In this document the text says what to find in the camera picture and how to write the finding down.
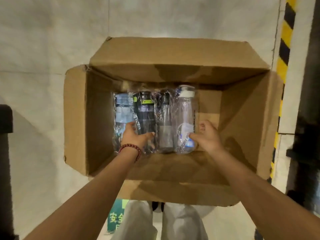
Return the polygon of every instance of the person's left hand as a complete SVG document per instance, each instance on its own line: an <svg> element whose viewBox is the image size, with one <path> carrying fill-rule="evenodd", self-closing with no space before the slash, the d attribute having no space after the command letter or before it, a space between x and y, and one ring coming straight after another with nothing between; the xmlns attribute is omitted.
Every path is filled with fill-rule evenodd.
<svg viewBox="0 0 320 240"><path fill-rule="evenodd" d="M121 141L121 145L125 145L125 144L133 144L138 146L140 149L143 149L144 146L147 144L148 140L151 140L155 133L154 132L149 132L146 134L142 134L142 135L137 135L134 131L135 131L135 122L129 122L125 125L125 131L123 132L122 135L122 141Z"/></svg>

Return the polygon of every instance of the person's right arm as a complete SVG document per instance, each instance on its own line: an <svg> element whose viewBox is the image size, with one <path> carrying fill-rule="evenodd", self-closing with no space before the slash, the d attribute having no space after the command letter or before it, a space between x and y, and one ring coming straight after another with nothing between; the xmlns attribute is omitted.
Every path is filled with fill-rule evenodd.
<svg viewBox="0 0 320 240"><path fill-rule="evenodd" d="M266 240L320 239L320 218L263 180L224 149L218 131L209 121L202 133L191 133L213 158Z"/></svg>

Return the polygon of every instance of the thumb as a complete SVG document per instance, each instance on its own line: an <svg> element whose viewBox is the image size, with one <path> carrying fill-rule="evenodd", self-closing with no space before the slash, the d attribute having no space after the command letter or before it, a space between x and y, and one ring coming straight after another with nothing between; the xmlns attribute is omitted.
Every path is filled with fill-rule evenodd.
<svg viewBox="0 0 320 240"><path fill-rule="evenodd" d="M147 140L151 140L154 137L154 135L155 135L154 132L148 132L144 134Z"/></svg>
<svg viewBox="0 0 320 240"><path fill-rule="evenodd" d="M196 141L196 142L199 142L202 138L203 138L203 135L202 134L196 134L196 133L190 133L189 134L189 137Z"/></svg>

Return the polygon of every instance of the brown cardboard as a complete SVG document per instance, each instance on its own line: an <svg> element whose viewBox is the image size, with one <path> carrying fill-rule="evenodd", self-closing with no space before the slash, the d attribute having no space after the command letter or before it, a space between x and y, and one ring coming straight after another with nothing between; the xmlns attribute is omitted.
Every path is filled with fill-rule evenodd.
<svg viewBox="0 0 320 240"><path fill-rule="evenodd" d="M107 40L89 66L74 67L66 73L66 163L82 174L94 176L114 158L112 92L185 81L201 82L196 84L196 122L213 122L225 147L266 179L282 82L246 42ZM142 158L129 172L118 197L211 206L230 206L239 201L201 148L190 154L155 153Z"/></svg>

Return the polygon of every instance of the hand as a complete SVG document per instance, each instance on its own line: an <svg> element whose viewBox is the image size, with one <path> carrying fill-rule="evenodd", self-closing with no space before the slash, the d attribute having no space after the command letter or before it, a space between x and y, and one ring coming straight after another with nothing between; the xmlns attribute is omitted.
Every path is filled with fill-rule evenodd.
<svg viewBox="0 0 320 240"><path fill-rule="evenodd" d="M190 133L189 137L192 140L198 142L209 153L216 150L224 150L218 130L214 128L210 121L201 121L199 126L201 133Z"/></svg>
<svg viewBox="0 0 320 240"><path fill-rule="evenodd" d="M136 129L134 125L134 122L129 122L125 125L125 131L122 135L121 145L133 144L138 146L140 149L143 149L144 146L147 144L147 141L151 140L154 137L155 133L149 132L146 134L137 135L134 132Z"/></svg>

